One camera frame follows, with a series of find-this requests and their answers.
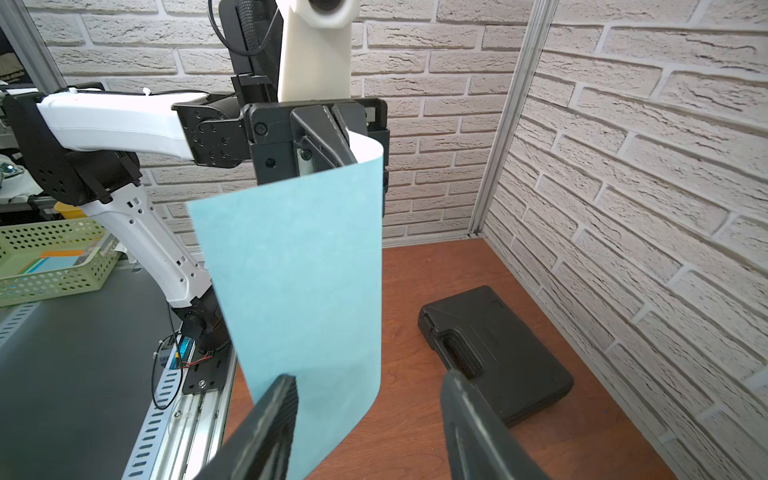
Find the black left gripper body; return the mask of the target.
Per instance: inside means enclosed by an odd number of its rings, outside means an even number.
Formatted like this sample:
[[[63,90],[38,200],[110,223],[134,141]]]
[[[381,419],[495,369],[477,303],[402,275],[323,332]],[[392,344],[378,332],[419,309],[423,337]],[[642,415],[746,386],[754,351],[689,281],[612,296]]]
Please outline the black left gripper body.
[[[343,119],[352,135],[359,134],[383,147],[383,162],[389,163],[390,131],[388,104],[375,97],[248,103],[241,105],[234,95],[211,97],[173,106],[196,164],[215,168],[234,168],[252,163],[260,185],[303,175],[299,172],[293,144],[290,114],[298,107],[341,104]],[[353,152],[357,163],[360,154]]]

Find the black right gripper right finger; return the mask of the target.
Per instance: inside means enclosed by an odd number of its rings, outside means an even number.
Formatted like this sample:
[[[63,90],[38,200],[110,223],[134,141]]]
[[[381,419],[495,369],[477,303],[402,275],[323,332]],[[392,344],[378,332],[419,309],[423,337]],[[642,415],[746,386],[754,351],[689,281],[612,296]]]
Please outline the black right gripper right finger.
[[[440,403],[453,479],[547,477],[460,371],[444,375]]]

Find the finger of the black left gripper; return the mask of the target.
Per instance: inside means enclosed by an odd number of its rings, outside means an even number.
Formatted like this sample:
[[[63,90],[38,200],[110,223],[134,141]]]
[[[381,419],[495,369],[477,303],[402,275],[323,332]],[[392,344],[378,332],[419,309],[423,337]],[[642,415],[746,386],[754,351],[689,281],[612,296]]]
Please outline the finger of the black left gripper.
[[[290,114],[293,144],[301,174],[357,163],[341,104],[295,108]]]

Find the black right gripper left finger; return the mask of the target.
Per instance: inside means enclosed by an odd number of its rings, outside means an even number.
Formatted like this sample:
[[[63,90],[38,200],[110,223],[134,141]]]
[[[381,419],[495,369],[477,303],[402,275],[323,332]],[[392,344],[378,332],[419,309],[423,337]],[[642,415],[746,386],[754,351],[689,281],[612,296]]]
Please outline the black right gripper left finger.
[[[298,406],[296,379],[278,376],[196,479],[285,479]]]

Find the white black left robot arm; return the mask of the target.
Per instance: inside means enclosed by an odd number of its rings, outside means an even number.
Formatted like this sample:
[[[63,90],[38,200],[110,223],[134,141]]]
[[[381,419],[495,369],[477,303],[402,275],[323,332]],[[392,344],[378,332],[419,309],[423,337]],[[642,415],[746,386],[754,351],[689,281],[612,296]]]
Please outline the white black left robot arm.
[[[148,199],[140,155],[217,169],[251,162],[268,184],[360,162],[356,137],[390,142],[383,99],[280,102],[267,85],[118,93],[96,82],[11,93],[2,109],[35,182],[114,235],[161,288],[183,335],[206,352],[229,343],[223,312],[209,273]]]

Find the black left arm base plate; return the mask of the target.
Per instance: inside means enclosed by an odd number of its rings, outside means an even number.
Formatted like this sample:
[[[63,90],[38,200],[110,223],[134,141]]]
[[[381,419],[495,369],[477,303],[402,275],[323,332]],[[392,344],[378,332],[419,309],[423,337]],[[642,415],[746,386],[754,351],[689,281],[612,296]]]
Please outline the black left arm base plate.
[[[214,351],[210,358],[195,360],[186,369],[181,393],[196,395],[209,391],[223,390],[230,378],[230,367],[233,365],[232,344],[228,342],[222,348]]]

